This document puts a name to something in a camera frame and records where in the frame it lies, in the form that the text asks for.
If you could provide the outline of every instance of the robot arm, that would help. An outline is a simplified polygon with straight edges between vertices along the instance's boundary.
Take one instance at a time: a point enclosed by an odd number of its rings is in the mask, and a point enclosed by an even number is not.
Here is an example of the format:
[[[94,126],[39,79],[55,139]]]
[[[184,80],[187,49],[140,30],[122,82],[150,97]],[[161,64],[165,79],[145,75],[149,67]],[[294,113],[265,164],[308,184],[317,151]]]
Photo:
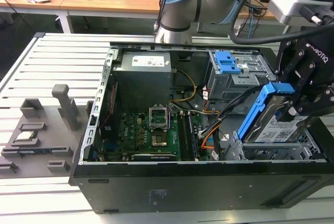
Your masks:
[[[192,22],[220,23],[235,6],[235,0],[166,0],[156,42],[191,43]]]

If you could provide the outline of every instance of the black computer case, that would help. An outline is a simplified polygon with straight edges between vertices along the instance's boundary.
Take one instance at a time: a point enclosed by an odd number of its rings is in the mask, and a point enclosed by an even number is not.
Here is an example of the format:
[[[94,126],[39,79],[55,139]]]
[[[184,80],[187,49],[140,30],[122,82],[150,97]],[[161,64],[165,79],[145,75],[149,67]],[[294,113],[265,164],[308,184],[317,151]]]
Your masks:
[[[150,47],[147,49],[152,50],[157,45]],[[140,46],[132,44],[129,48],[138,51]],[[197,50],[202,48],[214,49],[217,46],[196,46]],[[234,50],[245,51],[240,46]],[[257,50],[273,66],[275,55],[272,50]],[[108,58],[113,58],[113,54],[109,52],[103,73],[107,74],[110,68]],[[82,140],[81,145],[90,147],[95,134],[91,129],[86,133],[89,136]],[[320,119],[312,124],[308,134],[319,148],[315,159],[308,162],[239,160],[226,163],[212,160],[134,164],[86,162],[84,159],[75,167],[71,179],[96,214],[289,208],[319,189],[334,184],[333,136]],[[90,150],[91,153],[96,152],[96,149]],[[318,158],[325,158],[326,162],[317,162]]]

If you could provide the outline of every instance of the motherboard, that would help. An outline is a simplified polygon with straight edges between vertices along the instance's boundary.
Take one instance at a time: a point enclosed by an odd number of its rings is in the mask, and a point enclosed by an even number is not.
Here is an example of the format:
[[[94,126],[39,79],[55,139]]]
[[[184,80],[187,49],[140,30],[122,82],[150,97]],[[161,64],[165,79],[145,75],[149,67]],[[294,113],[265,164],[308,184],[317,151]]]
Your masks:
[[[103,140],[100,153],[104,155],[105,161],[194,160],[195,156],[191,155],[183,159],[184,135],[188,133],[182,133],[184,130],[179,126],[180,118],[179,113],[168,113],[165,122],[165,114],[161,111],[152,114],[152,117],[150,113],[123,113],[117,140]],[[193,114],[190,119],[190,132],[197,136],[202,128],[201,117]],[[165,129],[154,127],[155,124],[163,126],[164,123],[167,125]]]

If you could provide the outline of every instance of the slotted aluminum surface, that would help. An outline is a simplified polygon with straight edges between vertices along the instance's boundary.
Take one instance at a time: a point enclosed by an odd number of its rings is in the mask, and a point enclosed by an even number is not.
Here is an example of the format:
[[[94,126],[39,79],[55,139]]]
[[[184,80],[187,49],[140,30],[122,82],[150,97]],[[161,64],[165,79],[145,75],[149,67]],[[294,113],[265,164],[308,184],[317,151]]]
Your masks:
[[[18,123],[24,98],[58,105],[55,83],[70,87],[76,104],[94,98],[110,41],[152,42],[151,36],[54,34],[34,38],[0,83],[0,150]],[[229,39],[194,37],[194,43],[232,45]],[[268,44],[275,53],[278,44]],[[329,129],[331,116],[323,118]],[[0,180],[0,223],[333,223],[334,186],[326,187],[291,209],[96,215],[68,178]]]

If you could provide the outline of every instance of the gray parts tray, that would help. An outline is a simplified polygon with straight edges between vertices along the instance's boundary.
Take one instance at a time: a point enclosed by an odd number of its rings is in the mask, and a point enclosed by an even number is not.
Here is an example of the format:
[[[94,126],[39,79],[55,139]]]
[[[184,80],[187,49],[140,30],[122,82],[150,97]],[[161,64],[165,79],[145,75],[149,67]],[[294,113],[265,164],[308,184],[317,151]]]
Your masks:
[[[67,85],[54,90],[61,107],[43,107],[38,99],[23,102],[23,116],[1,152],[0,179],[70,175],[87,126],[87,109],[68,98]]]

